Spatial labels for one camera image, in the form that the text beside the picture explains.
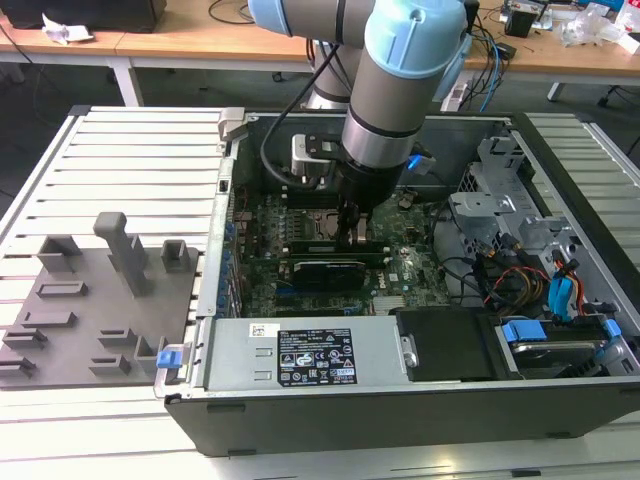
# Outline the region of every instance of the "blue latch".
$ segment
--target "blue latch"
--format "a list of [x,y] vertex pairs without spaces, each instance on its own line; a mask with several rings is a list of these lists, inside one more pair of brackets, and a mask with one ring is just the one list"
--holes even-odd
[[542,341],[547,339],[540,320],[521,319],[511,320],[506,325],[502,325],[507,343]]
[[549,285],[549,309],[562,321],[569,322],[569,299],[573,290],[573,283],[567,277],[557,277],[551,280]]
[[607,320],[604,321],[604,328],[605,328],[605,330],[607,331],[607,333],[609,334],[609,336],[611,337],[612,340],[614,338],[619,337],[620,335],[622,335],[622,331],[620,330],[620,327],[618,326],[618,322],[616,322],[612,318],[608,318]]
[[177,350],[163,350],[158,353],[156,367],[158,368],[180,368],[182,366],[182,352]]

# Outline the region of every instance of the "blue plastic tab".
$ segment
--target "blue plastic tab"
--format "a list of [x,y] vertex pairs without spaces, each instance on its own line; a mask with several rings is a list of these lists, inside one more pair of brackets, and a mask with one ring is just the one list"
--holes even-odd
[[507,343],[515,342],[518,340],[516,331],[508,323],[502,326],[502,333],[504,333],[504,337],[507,339]]
[[391,75],[427,78],[453,59],[465,25],[460,0],[377,0],[365,28],[365,46]]
[[249,11],[259,27],[291,36],[282,0],[249,0]]
[[549,309],[564,322],[569,322],[569,299],[573,291],[573,283],[567,277],[557,277],[551,280],[549,286]]
[[177,350],[163,350],[158,354],[156,367],[180,368],[182,366],[182,352]]
[[521,319],[511,320],[502,326],[502,332],[508,343],[532,342],[547,339],[540,320]]
[[622,335],[622,330],[620,330],[620,326],[618,325],[618,322],[616,322],[612,318],[608,318],[607,320],[604,321],[604,328],[609,334],[609,336],[611,337],[611,339],[614,339]]

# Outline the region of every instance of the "metal bracket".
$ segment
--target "metal bracket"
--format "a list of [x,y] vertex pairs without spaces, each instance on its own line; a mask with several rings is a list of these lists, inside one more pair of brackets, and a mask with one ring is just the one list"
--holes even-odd
[[247,121],[244,115],[244,108],[229,107],[222,109],[220,120],[218,120],[220,140],[230,142],[246,132]]

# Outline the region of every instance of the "blue cable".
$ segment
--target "blue cable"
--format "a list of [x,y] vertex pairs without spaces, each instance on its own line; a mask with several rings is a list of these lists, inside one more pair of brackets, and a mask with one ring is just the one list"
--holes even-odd
[[482,103],[482,106],[480,107],[480,111],[484,112],[484,109],[487,107],[487,105],[489,104],[489,101],[491,100],[491,98],[493,97],[493,94],[495,92],[495,84],[496,84],[496,80],[498,78],[498,69],[499,69],[499,65],[500,65],[500,55],[498,53],[498,47],[496,46],[496,42],[493,41],[492,38],[487,38],[485,37],[485,40],[487,40],[488,42],[491,42],[491,46],[493,47],[493,53],[495,55],[495,70],[493,71],[493,76],[491,77],[491,85],[489,85],[489,92],[487,93],[487,96],[484,98],[484,102]]

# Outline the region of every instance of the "warning label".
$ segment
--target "warning label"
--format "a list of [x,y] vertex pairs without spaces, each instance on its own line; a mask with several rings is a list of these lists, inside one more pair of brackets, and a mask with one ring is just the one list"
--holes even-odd
[[280,330],[278,362],[283,387],[358,383],[349,328]]

